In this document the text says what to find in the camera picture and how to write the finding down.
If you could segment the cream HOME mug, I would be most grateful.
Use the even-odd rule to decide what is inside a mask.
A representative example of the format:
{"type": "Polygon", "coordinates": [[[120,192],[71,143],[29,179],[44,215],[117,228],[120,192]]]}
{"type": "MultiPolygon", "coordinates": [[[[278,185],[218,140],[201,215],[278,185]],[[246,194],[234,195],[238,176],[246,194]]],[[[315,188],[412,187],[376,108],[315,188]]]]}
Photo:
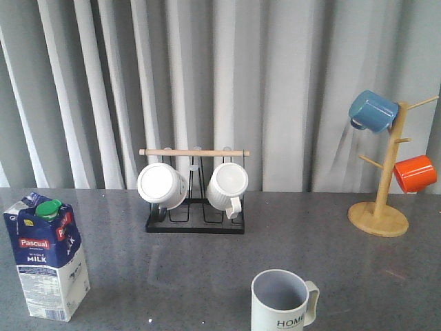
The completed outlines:
{"type": "Polygon", "coordinates": [[[316,320],[320,290],[293,272],[265,270],[251,284],[252,330],[303,330],[316,320]]]}

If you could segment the blue white milk carton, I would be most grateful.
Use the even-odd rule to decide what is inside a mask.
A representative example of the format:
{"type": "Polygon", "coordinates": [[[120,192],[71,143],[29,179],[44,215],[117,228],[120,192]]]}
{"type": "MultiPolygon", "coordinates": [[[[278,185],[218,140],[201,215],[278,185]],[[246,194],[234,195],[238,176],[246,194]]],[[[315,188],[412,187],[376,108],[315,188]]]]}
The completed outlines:
{"type": "Polygon", "coordinates": [[[30,316],[69,321],[90,290],[72,206],[31,192],[3,218],[30,316]]]}

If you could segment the white ribbed mug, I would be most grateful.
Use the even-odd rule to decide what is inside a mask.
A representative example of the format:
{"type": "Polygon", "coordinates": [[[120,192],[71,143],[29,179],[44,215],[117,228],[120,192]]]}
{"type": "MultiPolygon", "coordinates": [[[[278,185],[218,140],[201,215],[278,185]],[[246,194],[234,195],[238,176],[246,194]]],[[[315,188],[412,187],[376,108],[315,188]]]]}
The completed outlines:
{"type": "Polygon", "coordinates": [[[248,175],[237,163],[222,163],[212,174],[206,197],[209,204],[225,212],[228,219],[235,219],[242,212],[240,198],[248,186],[248,175]]]}

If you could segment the white smooth mug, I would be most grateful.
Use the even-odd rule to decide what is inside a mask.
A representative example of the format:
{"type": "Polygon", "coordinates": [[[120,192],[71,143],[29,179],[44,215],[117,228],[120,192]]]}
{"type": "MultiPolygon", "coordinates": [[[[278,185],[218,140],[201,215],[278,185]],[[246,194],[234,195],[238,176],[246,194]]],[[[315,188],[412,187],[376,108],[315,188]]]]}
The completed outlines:
{"type": "Polygon", "coordinates": [[[187,194],[186,179],[166,163],[153,163],[141,170],[137,190],[147,202],[168,210],[178,207],[187,194]]]}

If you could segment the grey pleated curtain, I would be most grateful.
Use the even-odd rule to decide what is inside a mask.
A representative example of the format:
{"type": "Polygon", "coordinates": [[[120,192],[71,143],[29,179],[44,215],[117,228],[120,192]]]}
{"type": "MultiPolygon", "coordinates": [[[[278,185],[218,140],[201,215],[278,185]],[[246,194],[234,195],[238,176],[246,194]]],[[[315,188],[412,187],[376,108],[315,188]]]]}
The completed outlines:
{"type": "Polygon", "coordinates": [[[2,1],[1,185],[133,189],[141,148],[229,147],[250,190],[374,192],[366,89],[440,93],[439,1],[2,1]]]}

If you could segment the blue enamel mug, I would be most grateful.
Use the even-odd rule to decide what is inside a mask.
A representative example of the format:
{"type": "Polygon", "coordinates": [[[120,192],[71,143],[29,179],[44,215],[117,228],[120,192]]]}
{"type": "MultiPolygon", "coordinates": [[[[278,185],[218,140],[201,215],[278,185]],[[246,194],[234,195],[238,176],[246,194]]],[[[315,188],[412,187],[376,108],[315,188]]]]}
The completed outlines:
{"type": "Polygon", "coordinates": [[[390,128],[398,115],[399,105],[375,92],[361,92],[349,109],[350,124],[357,130],[380,133],[390,128]]]}

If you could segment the wooden mug tree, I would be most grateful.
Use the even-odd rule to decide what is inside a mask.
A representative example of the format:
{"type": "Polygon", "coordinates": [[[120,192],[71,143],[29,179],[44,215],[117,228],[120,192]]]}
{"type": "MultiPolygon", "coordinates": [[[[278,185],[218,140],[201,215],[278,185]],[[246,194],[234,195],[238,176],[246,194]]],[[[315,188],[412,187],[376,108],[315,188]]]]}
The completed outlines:
{"type": "Polygon", "coordinates": [[[439,96],[425,99],[415,104],[399,102],[399,111],[389,131],[387,151],[382,164],[376,163],[362,155],[359,157],[382,170],[376,200],[374,202],[359,202],[353,204],[347,212],[348,219],[357,228],[364,232],[380,237],[399,237],[409,227],[409,222],[401,211],[387,205],[389,188],[391,185],[393,168],[396,163],[399,144],[410,141],[402,137],[407,113],[410,109],[423,106],[439,99],[439,96]]]}

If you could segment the orange enamel mug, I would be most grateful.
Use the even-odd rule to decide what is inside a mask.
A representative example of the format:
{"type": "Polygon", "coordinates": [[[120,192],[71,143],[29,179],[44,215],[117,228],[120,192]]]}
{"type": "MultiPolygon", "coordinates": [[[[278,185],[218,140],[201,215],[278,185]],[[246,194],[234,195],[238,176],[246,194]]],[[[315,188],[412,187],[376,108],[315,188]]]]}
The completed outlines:
{"type": "Polygon", "coordinates": [[[437,171],[427,155],[397,162],[393,173],[404,193],[419,192],[438,180],[437,171]]]}

